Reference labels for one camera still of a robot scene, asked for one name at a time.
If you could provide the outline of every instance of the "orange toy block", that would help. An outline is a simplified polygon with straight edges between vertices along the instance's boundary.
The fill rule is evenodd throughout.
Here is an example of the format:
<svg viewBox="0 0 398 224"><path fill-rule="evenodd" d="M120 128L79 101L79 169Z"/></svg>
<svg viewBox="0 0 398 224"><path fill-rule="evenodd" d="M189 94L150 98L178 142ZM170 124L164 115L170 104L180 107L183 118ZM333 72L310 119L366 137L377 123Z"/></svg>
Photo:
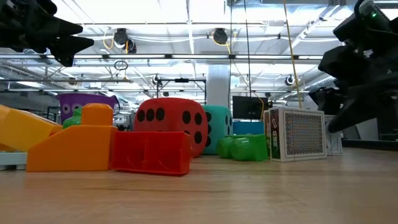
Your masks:
<svg viewBox="0 0 398 224"><path fill-rule="evenodd" d="M62 130L62 126L30 112L0 106L0 144L27 152Z"/></svg>
<svg viewBox="0 0 398 224"><path fill-rule="evenodd" d="M76 125L63 129L27 153L26 171L97 171L109 169L112 126Z"/></svg>
<svg viewBox="0 0 398 224"><path fill-rule="evenodd" d="M113 110L109 105L90 103L83 107L81 113L82 125L113 125Z"/></svg>

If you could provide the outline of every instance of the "green toy block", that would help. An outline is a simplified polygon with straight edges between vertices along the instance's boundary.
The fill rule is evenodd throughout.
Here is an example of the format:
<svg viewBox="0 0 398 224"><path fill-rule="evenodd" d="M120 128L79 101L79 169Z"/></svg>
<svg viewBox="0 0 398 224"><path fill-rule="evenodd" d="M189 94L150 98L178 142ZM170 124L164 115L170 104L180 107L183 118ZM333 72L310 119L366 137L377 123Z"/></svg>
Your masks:
<svg viewBox="0 0 398 224"><path fill-rule="evenodd" d="M81 123L81 113L82 113L82 107L81 108L77 108L73 111L73 115L72 117L66 119L63 122L63 129L68 128L72 125L80 125Z"/></svg>
<svg viewBox="0 0 398 224"><path fill-rule="evenodd" d="M266 135L245 134L226 136L217 145L221 158L237 161L263 161L268 159Z"/></svg>

